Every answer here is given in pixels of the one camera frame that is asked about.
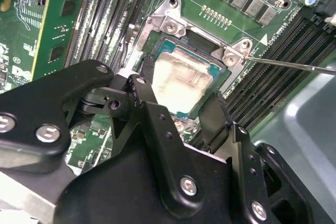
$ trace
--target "ram slot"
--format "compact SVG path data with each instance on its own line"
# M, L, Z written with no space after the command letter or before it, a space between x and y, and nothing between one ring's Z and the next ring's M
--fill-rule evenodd
M138 0L119 0L117 11L111 21L106 33L106 39L100 48L98 56L98 59L108 66L114 61L112 51L123 33L124 26L128 23L130 15L133 13L137 1Z
M319 52L312 54L313 61L311 62L312 65L319 65L320 63L325 60L325 58L331 54L336 49L336 44L332 42L326 48L321 47ZM258 113L254 116L250 116L249 120L245 121L244 124L247 125L247 129L253 129L265 116L267 116L270 110L279 104L282 100L284 100L293 90L297 87L307 76L309 72L302 71L302 70L295 70L295 73L292 75L286 83L281 86L281 89L277 91L276 100L271 102L269 101L268 104L265 104L264 107L260 108Z
M286 33L282 33L280 37L273 43L272 46L264 53L263 57L266 59L277 59L280 54L286 49L290 42L292 42L298 32L307 26L308 22L300 17L297 17L288 28ZM233 110L234 106L240 103L240 100L245 97L246 92L261 78L261 75L269 68L269 65L258 64L255 65L248 76L241 82L234 92L226 100L229 111Z
M95 37L99 33L99 26L103 21L103 16L109 11L110 0L100 0L99 6L96 9L95 18L93 20L89 36L85 44L85 50L83 51L82 60L92 59L92 48L95 42Z
M87 10L89 9L91 0L82 0L79 10L78 18L75 24L75 28L72 31L72 39L68 50L68 56L66 59L65 67L68 67L72 62L72 57L75 53L76 47L80 44L80 31L85 22Z
M134 12L130 17L130 21L128 22L129 24L136 24L140 14L144 11L142 8L145 4L146 0L139 0L135 6ZM123 54L123 47L122 47L122 37L124 34L120 35L119 40L118 40L118 47L114 48L114 51L112 52L111 55L113 55L114 62L111 65L111 68L116 70L121 62L122 59L122 54Z
M71 65L76 64L82 60L83 52L85 51L87 37L90 35L92 23L96 17L97 7L101 0L90 0L89 8L86 10L84 21L79 27L79 43L73 53Z
M298 38L298 40L295 41L294 45L291 46L289 50L284 51L285 56L281 60L293 62L293 58L303 49L307 42L309 42L316 33L317 29L314 27L310 27L305 33L306 36ZM235 107L232 113L232 117L240 120L241 117L245 115L245 111L250 110L250 107L253 106L258 97L262 96L263 92L269 89L270 83L272 83L274 79L279 78L279 73L282 69L283 68L281 67L269 67L267 71L262 74L262 78L259 79L257 84L251 87L248 93L246 93L245 96L248 97L247 101L244 103L239 103L237 107Z
M97 35L94 38L94 42L92 45L92 55L91 58L92 59L97 59L98 58L98 53L99 53L99 49L104 41L104 37L105 34L108 31L109 25L112 21L112 18L114 16L114 13L116 11L117 8L117 4L118 4L118 0L110 0L107 10L104 14L104 17L102 19L102 22L100 23L100 26L98 28L98 32Z

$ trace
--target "screw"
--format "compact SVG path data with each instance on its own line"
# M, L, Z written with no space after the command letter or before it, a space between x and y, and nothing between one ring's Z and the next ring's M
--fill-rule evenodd
M53 143L59 139L61 133L53 125L43 125L37 129L35 135L41 142Z
M194 196L197 193L197 186L190 178L183 177L180 185L185 194L189 196Z
M142 77L137 77L136 79L138 82L140 82L141 84L145 84L146 81L142 78Z
M239 126L238 128L243 134L247 134L247 131L243 127Z
M97 69L98 69L98 71L100 71L102 73L107 73L108 72L107 68L103 65L97 66Z
M259 204L256 201L253 201L251 206L252 206L253 213L256 215L256 217L259 220L266 220L267 219L266 212L265 212L265 210L264 210L264 208L262 207L261 204Z
M172 33L175 29L174 29L174 26L172 25L172 24L169 24L169 25L167 25L167 31L169 32L169 33Z
M0 133L6 133L15 127L15 120L8 115L0 115Z
M267 150L268 150L270 153L275 154L275 151L273 150L272 147L268 146L268 147L267 147Z
M229 54L229 55L223 57L223 63L225 65L229 66L229 67L236 64L236 62L237 62L237 58L233 57L232 54Z

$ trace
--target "gold contact pin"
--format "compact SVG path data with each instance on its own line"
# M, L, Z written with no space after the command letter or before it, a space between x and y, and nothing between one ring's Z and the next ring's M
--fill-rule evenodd
M12 2L12 0L3 0L3 2L1 3L0 10L2 12L7 11L11 6L11 2Z

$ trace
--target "screwdriver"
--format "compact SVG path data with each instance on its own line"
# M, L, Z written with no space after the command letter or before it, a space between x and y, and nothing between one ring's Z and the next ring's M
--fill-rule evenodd
M314 67L311 65L304 65L304 64L278 61L278 60L268 60L268 59L263 59L263 58L254 58L254 57L244 57L244 59L248 61L257 62L257 63L265 63L265 64L270 64L270 65L275 65L275 66L301 69L301 70L316 72L316 73L326 73L332 76L336 76L336 69L331 69L331 68L321 68L321 67Z

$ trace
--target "motherboard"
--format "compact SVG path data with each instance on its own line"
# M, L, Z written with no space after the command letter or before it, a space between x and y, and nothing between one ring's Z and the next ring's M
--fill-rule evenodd
M244 56L325 66L335 28L317 15L330 0L0 0L0 93L86 59L151 77L183 141L204 148L198 111L216 92L250 131L311 78ZM111 155L109 118L71 131L80 174Z

